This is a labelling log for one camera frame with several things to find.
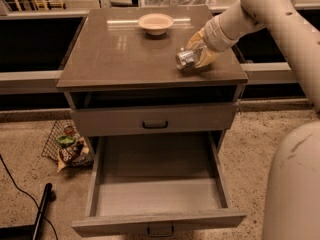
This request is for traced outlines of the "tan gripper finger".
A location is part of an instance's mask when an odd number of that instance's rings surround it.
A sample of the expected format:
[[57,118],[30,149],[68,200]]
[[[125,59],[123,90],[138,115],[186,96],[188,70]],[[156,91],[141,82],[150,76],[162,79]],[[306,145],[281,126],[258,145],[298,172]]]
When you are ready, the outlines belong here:
[[201,68],[211,64],[219,56],[219,53],[204,47],[197,50],[196,55],[197,62],[195,63],[195,67]]
[[203,48],[205,46],[203,36],[204,29],[201,28],[189,39],[189,41],[186,44],[186,49],[196,51]]

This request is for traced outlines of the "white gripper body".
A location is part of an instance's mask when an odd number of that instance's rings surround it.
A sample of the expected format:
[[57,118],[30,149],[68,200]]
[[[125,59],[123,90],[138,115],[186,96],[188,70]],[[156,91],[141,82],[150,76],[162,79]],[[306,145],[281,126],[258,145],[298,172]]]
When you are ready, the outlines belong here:
[[206,22],[203,33],[206,46],[214,52],[224,52],[239,41],[238,38],[232,39],[226,35],[219,23],[218,16]]

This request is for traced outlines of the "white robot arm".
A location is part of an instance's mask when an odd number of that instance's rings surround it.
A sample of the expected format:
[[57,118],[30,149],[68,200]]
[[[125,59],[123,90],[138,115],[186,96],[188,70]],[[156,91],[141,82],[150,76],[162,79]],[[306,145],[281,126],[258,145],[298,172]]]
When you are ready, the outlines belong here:
[[[238,0],[196,32],[186,47],[198,67],[249,33],[267,28],[296,80],[320,113],[320,32],[294,8],[295,0]],[[320,121],[291,131],[271,163],[262,240],[320,240]]]

